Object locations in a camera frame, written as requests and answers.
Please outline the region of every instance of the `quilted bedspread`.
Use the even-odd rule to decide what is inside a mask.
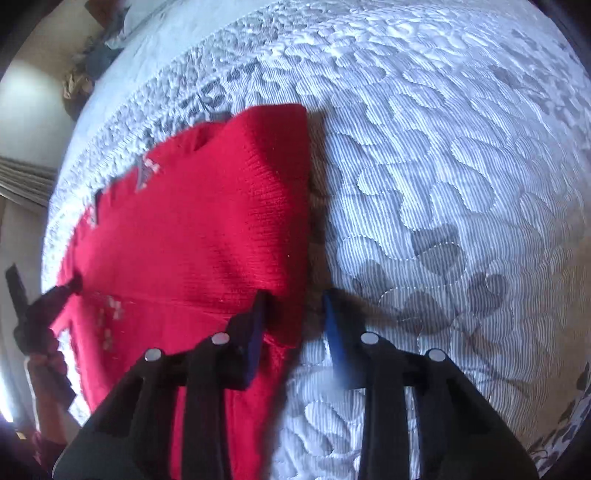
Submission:
[[[195,3],[172,3],[152,28],[196,21]],[[97,85],[74,134],[44,288],[96,192],[151,168],[143,154],[156,142],[249,106],[301,103],[312,142],[306,341],[270,477],[356,477],[364,392],[328,387],[328,286],[354,294],[368,328],[399,348],[446,351],[539,470],[556,461],[591,408],[591,83],[558,29],[527,0],[290,0],[164,65],[142,41]],[[116,72],[136,67],[143,80],[113,100],[129,84]]]

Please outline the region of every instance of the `white and gray bedspread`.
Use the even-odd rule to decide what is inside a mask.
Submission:
[[[445,350],[544,472],[591,408],[582,65],[527,0],[264,3],[224,20],[223,1],[171,2],[107,71],[51,201],[44,289],[95,193],[155,143],[253,105],[301,103],[309,294],[271,478],[356,477],[363,391],[324,386],[330,285],[399,348]],[[409,430],[416,478],[412,411]]]

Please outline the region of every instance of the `gray leaf pattern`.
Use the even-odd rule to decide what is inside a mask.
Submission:
[[[470,311],[479,318],[486,318],[498,310],[508,290],[508,282],[503,275],[475,273],[468,285]]]

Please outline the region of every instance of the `red knit fabric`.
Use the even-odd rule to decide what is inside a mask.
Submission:
[[[76,268],[84,290],[54,331],[71,328],[91,410],[146,349],[191,349],[268,290],[276,302],[259,371],[246,392],[226,395],[234,478],[259,478],[271,404],[300,341],[308,144],[303,107],[252,108],[158,145],[147,155],[156,172],[145,188],[137,190],[134,169],[101,196],[96,227],[85,213],[59,278],[66,282]],[[177,426],[173,478],[180,438]]]

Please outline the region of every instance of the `silver screw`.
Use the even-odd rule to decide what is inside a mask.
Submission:
[[[218,332],[212,336],[214,345],[225,345],[230,341],[230,336],[226,332]]]
[[[147,362],[155,362],[162,357],[162,350],[160,348],[148,348],[144,353],[144,359]]]
[[[429,358],[434,362],[443,362],[447,358],[447,355],[443,350],[440,350],[439,348],[434,348],[432,350],[429,350]]]
[[[375,345],[379,342],[379,336],[372,332],[365,332],[361,335],[361,342],[366,345]]]

